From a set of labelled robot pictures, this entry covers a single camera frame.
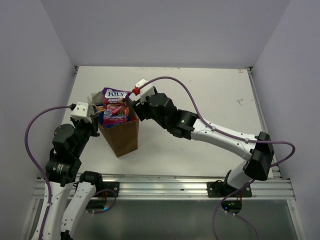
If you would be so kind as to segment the purple Fox's candy bag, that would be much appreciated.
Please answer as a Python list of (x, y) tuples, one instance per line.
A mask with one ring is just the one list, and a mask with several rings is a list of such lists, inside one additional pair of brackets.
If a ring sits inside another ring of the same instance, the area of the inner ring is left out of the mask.
[(110, 87), (105, 87), (102, 90), (102, 125), (106, 128), (111, 128), (129, 122), (130, 108), (127, 104), (127, 96), (129, 92)]

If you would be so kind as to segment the brown paper bag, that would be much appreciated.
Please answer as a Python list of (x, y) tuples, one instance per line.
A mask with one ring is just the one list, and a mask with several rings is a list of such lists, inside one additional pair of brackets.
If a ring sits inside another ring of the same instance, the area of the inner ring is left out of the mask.
[[(93, 93), (88, 98), (88, 103), (91, 107), (92, 104), (97, 106), (103, 105), (102, 91)], [(94, 117), (98, 117), (98, 129), (104, 136), (116, 157), (124, 156), (138, 149), (139, 120), (131, 107), (131, 99), (127, 98), (126, 103), (130, 110), (130, 121), (128, 122), (118, 124), (113, 127), (105, 127), (102, 125), (103, 112), (98, 115), (94, 115)]]

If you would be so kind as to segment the blue Burts chips bag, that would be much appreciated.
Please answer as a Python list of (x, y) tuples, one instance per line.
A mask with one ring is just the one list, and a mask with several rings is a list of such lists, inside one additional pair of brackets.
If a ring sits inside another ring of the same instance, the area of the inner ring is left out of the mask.
[(103, 105), (92, 104), (92, 107), (93, 107), (93, 114), (92, 114), (93, 116), (103, 113), (106, 110)]

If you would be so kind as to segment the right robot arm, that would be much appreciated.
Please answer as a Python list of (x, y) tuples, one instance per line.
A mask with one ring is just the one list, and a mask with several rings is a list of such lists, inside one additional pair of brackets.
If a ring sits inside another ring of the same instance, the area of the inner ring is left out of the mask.
[(243, 162), (224, 178), (222, 190), (227, 196), (235, 196), (252, 180), (268, 179), (274, 156), (268, 133), (244, 134), (204, 123), (198, 114), (177, 109), (164, 93), (148, 96), (144, 101), (134, 100), (131, 107), (141, 121), (154, 120), (174, 137), (205, 142), (242, 158)]

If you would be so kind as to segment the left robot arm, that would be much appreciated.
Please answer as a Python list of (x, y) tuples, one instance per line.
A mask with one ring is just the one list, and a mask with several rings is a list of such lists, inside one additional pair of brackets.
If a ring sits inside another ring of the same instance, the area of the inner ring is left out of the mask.
[(76, 180), (80, 156), (90, 137), (98, 137), (98, 119), (76, 119), (55, 129), (45, 166), (45, 188), (34, 240), (71, 240), (93, 196), (103, 193), (102, 175), (86, 171)]

